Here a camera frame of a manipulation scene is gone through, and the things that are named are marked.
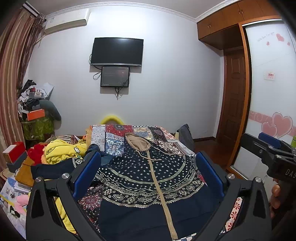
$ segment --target yellow ring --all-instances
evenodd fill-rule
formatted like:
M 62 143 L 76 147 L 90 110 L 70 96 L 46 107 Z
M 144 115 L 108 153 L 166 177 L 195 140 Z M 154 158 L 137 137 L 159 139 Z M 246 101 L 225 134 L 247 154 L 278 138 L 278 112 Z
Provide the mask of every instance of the yellow ring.
M 102 121 L 101 121 L 101 125 L 106 124 L 108 121 L 115 121 L 117 122 L 119 125 L 124 125 L 123 121 L 121 119 L 119 119 L 117 116 L 115 115 L 108 115 L 106 116 Z

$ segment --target ceiling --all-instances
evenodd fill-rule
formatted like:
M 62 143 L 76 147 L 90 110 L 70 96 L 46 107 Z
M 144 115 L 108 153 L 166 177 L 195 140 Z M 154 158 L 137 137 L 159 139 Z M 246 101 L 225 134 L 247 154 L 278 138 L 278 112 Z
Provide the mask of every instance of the ceiling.
M 100 0 L 29 0 L 28 1 L 39 12 L 48 15 L 50 13 L 93 2 L 106 2 Z M 204 12 L 223 2 L 223 0 L 121 0 L 121 2 L 136 2 L 165 7 L 192 18 L 197 18 Z

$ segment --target blue gripper pad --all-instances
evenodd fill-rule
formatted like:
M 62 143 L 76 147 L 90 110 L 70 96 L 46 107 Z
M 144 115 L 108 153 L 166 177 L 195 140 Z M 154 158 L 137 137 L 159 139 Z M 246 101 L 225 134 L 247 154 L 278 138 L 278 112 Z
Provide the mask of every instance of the blue gripper pad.
M 211 165 L 214 165 L 212 162 L 211 165 L 207 161 L 207 159 L 204 157 L 204 155 L 199 152 L 196 154 L 196 165 L 201 172 L 203 178 L 205 179 L 208 187 L 212 191 L 212 193 L 219 199 L 223 199 L 224 192 L 223 192 L 223 183 L 215 170 L 212 168 Z
M 270 146 L 276 149 L 281 149 L 281 142 L 277 138 L 269 136 L 268 134 L 261 132 L 258 136 L 258 139 L 268 143 Z
M 85 195 L 100 166 L 101 155 L 100 153 L 96 152 L 74 184 L 75 191 L 73 197 L 76 201 L 78 201 L 79 198 L 82 198 Z

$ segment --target striped curtain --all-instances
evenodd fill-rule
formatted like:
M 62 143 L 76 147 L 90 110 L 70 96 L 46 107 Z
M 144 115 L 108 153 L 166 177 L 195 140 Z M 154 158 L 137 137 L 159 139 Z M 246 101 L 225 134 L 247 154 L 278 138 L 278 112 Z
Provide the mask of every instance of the striped curtain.
M 0 171 L 6 168 L 3 150 L 16 141 L 25 141 L 18 119 L 17 92 L 36 40 L 31 38 L 35 20 L 20 9 L 0 37 Z

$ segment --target silver bolt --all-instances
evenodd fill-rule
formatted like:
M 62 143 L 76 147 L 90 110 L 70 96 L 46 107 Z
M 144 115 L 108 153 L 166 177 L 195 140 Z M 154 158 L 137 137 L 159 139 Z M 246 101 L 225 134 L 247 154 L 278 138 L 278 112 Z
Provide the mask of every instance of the silver bolt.
M 35 182 L 41 182 L 41 180 L 42 180 L 42 177 L 37 177 L 36 179 L 35 179 Z
M 234 178 L 235 178 L 235 175 L 232 174 L 232 173 L 228 173 L 228 174 L 227 174 L 227 178 L 228 178 L 228 179 L 234 179 Z
M 255 181 L 260 183 L 260 182 L 262 182 L 262 179 L 260 177 L 255 177 Z
M 69 173 L 64 173 L 64 174 L 62 175 L 62 179 L 67 179 L 69 176 L 70 176 Z

